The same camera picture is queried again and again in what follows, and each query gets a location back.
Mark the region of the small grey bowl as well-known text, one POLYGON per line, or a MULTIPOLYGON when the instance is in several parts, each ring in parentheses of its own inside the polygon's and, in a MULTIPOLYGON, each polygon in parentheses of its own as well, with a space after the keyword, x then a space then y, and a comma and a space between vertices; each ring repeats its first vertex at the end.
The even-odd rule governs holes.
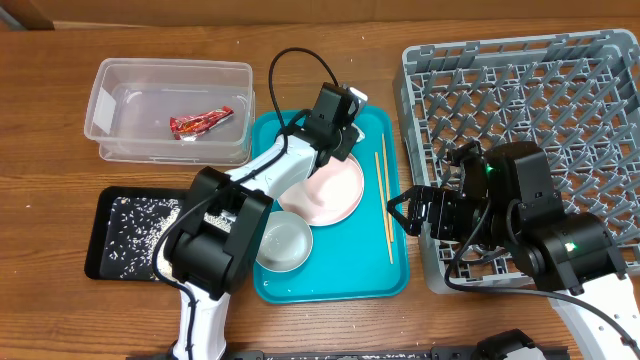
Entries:
POLYGON ((311 228, 302 217, 286 211, 273 212, 268 218, 256 262, 276 273, 293 271, 309 258, 313 242, 311 228))

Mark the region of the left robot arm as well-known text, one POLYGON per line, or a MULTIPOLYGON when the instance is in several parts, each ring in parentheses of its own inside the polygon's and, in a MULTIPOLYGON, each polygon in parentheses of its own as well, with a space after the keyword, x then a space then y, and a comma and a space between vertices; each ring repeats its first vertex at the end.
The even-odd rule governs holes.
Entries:
POLYGON ((330 159, 343 161, 359 138, 354 120, 368 101, 361 91, 326 83, 312 109, 283 121, 273 145, 246 165, 194 178, 163 257, 181 296, 175 359, 219 359, 230 296, 251 273, 274 201, 330 159))

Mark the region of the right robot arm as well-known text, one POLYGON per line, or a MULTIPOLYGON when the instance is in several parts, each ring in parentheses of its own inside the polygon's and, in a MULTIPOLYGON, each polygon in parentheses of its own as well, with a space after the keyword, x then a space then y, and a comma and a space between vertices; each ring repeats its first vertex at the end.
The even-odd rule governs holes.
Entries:
POLYGON ((459 248, 447 265, 447 287, 468 293, 544 297, 587 359, 636 359, 639 309, 626 262, 608 227, 590 212, 566 213, 546 153, 520 141, 484 151, 477 141, 451 149, 461 170, 455 189, 415 185, 387 203, 412 236, 459 248), (469 286, 451 279, 473 245, 509 253, 534 288, 469 286))

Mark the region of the red snack wrapper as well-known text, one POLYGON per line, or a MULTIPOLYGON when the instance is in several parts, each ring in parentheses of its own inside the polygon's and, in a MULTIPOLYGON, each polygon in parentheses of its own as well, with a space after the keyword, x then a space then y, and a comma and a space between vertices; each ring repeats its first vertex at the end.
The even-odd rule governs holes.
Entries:
POLYGON ((169 119, 169 128, 176 140, 195 141, 215 126, 230 119, 233 115, 234 110, 231 107, 223 106, 199 115, 171 117, 169 119))

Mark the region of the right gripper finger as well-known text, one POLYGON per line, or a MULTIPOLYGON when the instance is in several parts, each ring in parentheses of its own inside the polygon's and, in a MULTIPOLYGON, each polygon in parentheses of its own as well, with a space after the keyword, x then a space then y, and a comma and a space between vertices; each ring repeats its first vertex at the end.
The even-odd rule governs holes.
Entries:
POLYGON ((425 217, 422 215, 409 214, 404 216, 398 213, 394 216, 394 219, 402 227, 407 235, 420 235, 422 233, 425 217))
POLYGON ((395 196, 387 201, 386 210, 389 214, 397 212, 397 206, 406 202, 411 203, 415 197, 415 187, 411 186, 398 196, 395 196))

